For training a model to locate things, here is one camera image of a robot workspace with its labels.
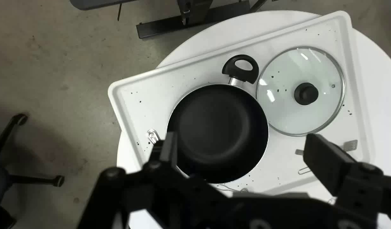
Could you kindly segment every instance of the black knob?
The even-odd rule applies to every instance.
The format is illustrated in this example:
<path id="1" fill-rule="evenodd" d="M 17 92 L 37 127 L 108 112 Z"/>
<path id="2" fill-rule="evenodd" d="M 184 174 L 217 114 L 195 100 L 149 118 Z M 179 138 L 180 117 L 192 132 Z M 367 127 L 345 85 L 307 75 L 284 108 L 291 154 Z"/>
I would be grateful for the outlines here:
<path id="1" fill-rule="evenodd" d="M 294 99 L 301 105 L 309 105 L 318 98 L 317 88 L 310 83 L 302 83 L 294 91 Z"/>

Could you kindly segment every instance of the white plastic tray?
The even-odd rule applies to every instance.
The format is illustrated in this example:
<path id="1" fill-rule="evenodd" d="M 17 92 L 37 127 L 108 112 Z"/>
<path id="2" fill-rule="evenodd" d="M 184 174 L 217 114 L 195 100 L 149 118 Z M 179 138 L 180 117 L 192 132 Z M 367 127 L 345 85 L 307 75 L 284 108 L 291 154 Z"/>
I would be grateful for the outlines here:
<path id="1" fill-rule="evenodd" d="M 369 121 L 363 106 L 362 82 L 357 77 L 360 73 L 356 66 L 357 52 L 352 32 L 349 15 L 337 11 L 114 82 L 108 95 L 121 129 L 127 133 L 132 146 L 131 160 L 139 166 L 148 160 L 152 145 L 146 137 L 147 130 L 157 130 L 163 139 L 169 115 L 184 94 L 203 84 L 228 82 L 228 77 L 220 71 L 230 57 L 247 54 L 258 62 L 262 71 L 273 57 L 286 49 L 313 46 L 332 55 L 342 67 L 346 79 L 344 107 L 335 120 L 319 133 L 338 145 L 357 139 L 358 148 L 352 155 L 359 161 L 371 161 L 373 143 L 367 135 L 370 133 Z M 256 83 L 244 84 L 243 88 L 255 96 Z M 306 165 L 302 157 L 294 152 L 304 148 L 305 138 L 285 136 L 273 129 L 270 129 L 269 135 L 268 148 L 259 164 L 247 175 L 226 186 L 235 190 L 247 188 L 253 192 L 280 193 L 316 179 L 312 173 L 297 173 Z"/>

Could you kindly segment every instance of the black nonstick pan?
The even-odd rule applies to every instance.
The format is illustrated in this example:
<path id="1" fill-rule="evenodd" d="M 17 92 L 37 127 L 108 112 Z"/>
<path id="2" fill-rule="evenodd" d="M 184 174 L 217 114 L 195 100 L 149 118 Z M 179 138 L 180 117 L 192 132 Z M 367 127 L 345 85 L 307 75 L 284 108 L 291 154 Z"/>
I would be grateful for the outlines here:
<path id="1" fill-rule="evenodd" d="M 244 60 L 252 70 L 235 62 Z M 257 100 L 240 86 L 253 84 L 259 67 L 248 55 L 229 59 L 222 68 L 229 84 L 199 87 L 173 110 L 167 131 L 178 134 L 178 168 L 209 183 L 226 183 L 248 173 L 262 158 L 269 136 L 268 122 Z"/>

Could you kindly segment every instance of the concrete floor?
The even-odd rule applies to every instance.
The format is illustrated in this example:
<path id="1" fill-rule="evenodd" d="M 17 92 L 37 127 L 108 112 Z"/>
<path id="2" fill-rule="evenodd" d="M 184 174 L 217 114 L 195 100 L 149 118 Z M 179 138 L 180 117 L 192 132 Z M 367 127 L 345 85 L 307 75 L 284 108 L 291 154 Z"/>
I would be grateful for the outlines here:
<path id="1" fill-rule="evenodd" d="M 391 57 L 391 0 L 279 0 L 261 10 L 276 9 L 345 10 Z M 175 16 L 175 0 L 124 4 L 119 22 L 117 11 L 79 11 L 67 0 L 0 0 L 0 132 L 15 113 L 30 115 L 0 162 L 12 174 L 66 176 L 61 188 L 11 187 L 2 205 L 18 219 L 16 228 L 75 228 L 99 172 L 116 163 L 120 128 L 109 84 L 154 69 L 207 27 L 143 41 L 135 25 Z"/>

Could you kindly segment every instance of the white round table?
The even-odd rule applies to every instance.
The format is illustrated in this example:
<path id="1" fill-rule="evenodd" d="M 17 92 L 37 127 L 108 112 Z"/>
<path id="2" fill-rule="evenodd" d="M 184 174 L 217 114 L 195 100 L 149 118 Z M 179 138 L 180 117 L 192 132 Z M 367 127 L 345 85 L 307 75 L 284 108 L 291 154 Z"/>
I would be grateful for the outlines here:
<path id="1" fill-rule="evenodd" d="M 158 68 L 318 16 L 301 11 L 277 10 L 235 17 L 194 35 L 171 52 Z M 371 163 L 382 168 L 385 174 L 391 175 L 391 59 L 362 33 L 355 30 L 354 35 L 357 41 L 359 64 L 364 78 L 364 91 L 376 150 L 376 157 Z M 117 166 L 125 168 L 129 173 L 140 168 L 128 157 L 126 139 L 126 133 L 122 132 Z M 318 181 L 289 191 L 307 192 L 311 197 L 322 200 L 328 200 L 330 197 L 328 191 Z M 380 228 L 391 228 L 391 222 L 385 215 L 380 216 L 379 222 Z M 129 224 L 132 229 L 157 227 L 157 224 L 143 212 L 132 216 Z"/>

